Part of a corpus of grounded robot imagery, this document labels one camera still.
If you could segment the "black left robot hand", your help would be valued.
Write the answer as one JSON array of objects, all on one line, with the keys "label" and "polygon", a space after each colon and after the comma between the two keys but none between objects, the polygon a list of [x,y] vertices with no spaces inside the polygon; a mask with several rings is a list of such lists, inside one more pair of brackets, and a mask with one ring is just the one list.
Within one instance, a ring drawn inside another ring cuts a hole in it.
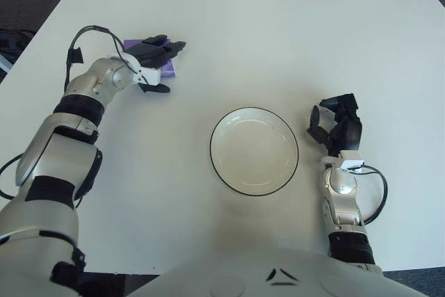
[{"label": "black left robot hand", "polygon": [[172,59],[184,49],[186,42],[172,42],[167,35],[156,35],[125,49],[125,54],[137,60],[134,81],[141,90],[154,93],[169,93],[170,88],[161,83],[161,77],[175,74]]}]

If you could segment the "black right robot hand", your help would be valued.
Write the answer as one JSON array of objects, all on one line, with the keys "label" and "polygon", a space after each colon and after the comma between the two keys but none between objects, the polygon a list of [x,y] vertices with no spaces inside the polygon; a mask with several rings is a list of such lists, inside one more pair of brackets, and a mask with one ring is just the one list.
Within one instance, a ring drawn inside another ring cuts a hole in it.
[{"label": "black right robot hand", "polygon": [[[327,131],[319,125],[319,107],[334,113],[335,126]],[[307,133],[323,144],[329,156],[338,156],[343,150],[358,150],[362,135],[362,123],[357,116],[358,105],[353,93],[322,99],[313,106]]]}]

